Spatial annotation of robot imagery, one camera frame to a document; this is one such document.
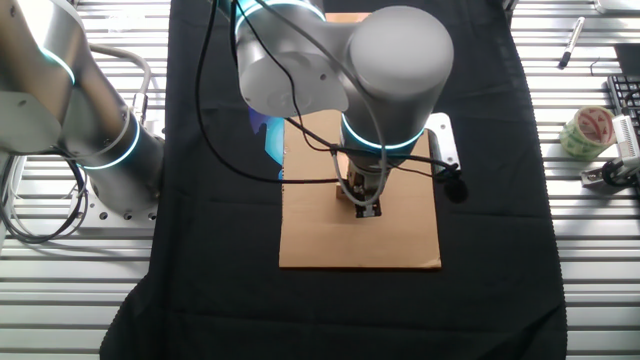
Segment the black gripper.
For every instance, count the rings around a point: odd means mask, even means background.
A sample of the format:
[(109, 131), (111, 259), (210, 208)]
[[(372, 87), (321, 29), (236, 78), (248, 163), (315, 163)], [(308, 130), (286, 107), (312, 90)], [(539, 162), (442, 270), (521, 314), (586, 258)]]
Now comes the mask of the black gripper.
[(349, 163), (347, 180), (349, 192), (355, 202), (357, 218), (366, 217), (366, 207), (361, 205), (367, 205), (368, 217), (382, 215), (379, 198), (384, 191), (389, 173), (389, 169), (377, 167), (368, 170), (358, 167), (354, 162)]

